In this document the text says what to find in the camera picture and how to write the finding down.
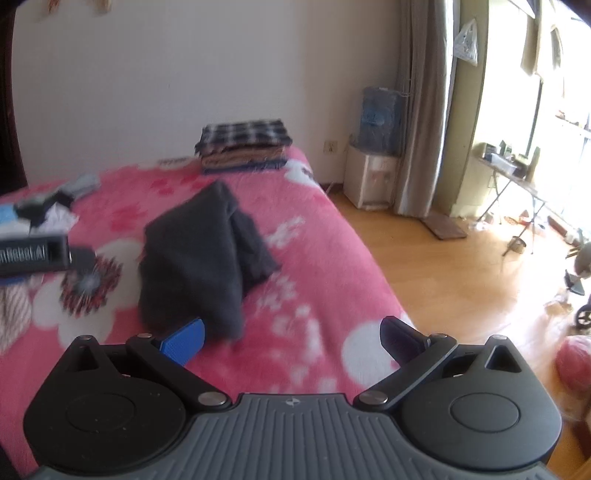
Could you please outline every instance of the curtain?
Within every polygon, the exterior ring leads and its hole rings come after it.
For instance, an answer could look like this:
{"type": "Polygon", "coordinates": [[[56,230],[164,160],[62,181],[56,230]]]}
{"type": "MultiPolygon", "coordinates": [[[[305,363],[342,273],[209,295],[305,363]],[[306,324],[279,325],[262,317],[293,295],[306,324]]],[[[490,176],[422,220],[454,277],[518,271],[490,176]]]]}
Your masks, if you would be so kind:
{"type": "Polygon", "coordinates": [[[439,175],[452,74],[453,0],[399,0],[396,89],[407,95],[394,213],[424,218],[439,175]]]}

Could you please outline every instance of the plastic bag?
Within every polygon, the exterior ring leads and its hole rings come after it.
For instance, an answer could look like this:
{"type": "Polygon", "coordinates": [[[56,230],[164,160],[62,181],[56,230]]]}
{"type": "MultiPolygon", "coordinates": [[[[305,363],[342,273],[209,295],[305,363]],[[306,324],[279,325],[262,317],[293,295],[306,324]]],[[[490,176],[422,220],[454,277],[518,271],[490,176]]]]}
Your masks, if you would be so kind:
{"type": "Polygon", "coordinates": [[[361,121],[355,148],[379,155],[400,155],[404,96],[396,90],[363,89],[361,121]]]}
{"type": "Polygon", "coordinates": [[[556,369],[569,389],[591,390],[591,338],[585,335],[566,337],[556,354],[556,369]]]}
{"type": "Polygon", "coordinates": [[[453,55],[471,65],[478,65],[478,31],[475,18],[462,27],[453,41],[453,55]]]}
{"type": "Polygon", "coordinates": [[[554,298],[544,303],[546,313],[551,317],[566,317],[573,313],[573,306],[569,303],[569,291],[560,287],[554,298]]]}

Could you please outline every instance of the dark gray cloth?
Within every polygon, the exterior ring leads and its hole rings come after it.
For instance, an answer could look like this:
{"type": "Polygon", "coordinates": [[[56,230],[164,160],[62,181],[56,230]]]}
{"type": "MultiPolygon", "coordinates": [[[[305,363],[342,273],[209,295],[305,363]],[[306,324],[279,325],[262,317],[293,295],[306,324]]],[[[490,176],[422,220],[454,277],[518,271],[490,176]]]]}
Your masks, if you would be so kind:
{"type": "Polygon", "coordinates": [[[7,453],[0,445],[0,478],[2,480],[20,480],[21,477],[17,473],[17,469],[11,463],[7,453]]]}
{"type": "Polygon", "coordinates": [[[239,339],[242,299],[279,265],[228,186],[215,181],[145,229],[144,325],[166,336],[200,317],[207,337],[239,339]]]}

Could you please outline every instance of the pink blanket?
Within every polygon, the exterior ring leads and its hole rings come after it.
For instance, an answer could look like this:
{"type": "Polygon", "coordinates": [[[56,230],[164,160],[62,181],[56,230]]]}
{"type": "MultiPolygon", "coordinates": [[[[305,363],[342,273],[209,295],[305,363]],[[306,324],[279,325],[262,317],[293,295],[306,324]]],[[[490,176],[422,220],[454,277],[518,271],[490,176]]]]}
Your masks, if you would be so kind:
{"type": "Polygon", "coordinates": [[[406,315],[362,241],[310,178],[301,151],[290,148],[288,158],[282,170],[212,176],[190,160],[124,167],[104,174],[101,189],[75,204],[80,221],[70,243],[114,258],[121,276],[103,306],[80,316],[63,309],[64,274],[46,275],[31,290],[31,327],[0,357],[0,443],[21,474],[36,468],[22,418],[39,386],[76,336],[123,343],[142,332],[143,228],[214,179],[222,178],[254,217],[282,269],[245,299],[245,337],[207,344],[188,369],[233,398],[340,391],[352,399],[397,368],[380,346],[379,322],[406,315]]]}

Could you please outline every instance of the doormat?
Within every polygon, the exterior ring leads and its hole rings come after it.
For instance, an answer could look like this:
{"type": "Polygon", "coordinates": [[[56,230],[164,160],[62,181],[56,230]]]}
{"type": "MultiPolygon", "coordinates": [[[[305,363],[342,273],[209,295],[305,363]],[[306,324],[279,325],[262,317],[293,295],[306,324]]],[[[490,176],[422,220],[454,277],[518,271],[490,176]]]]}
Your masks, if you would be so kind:
{"type": "Polygon", "coordinates": [[[439,240],[451,240],[455,238],[466,238],[468,234],[456,225],[451,218],[441,213],[431,212],[421,220],[433,235],[439,240]]]}

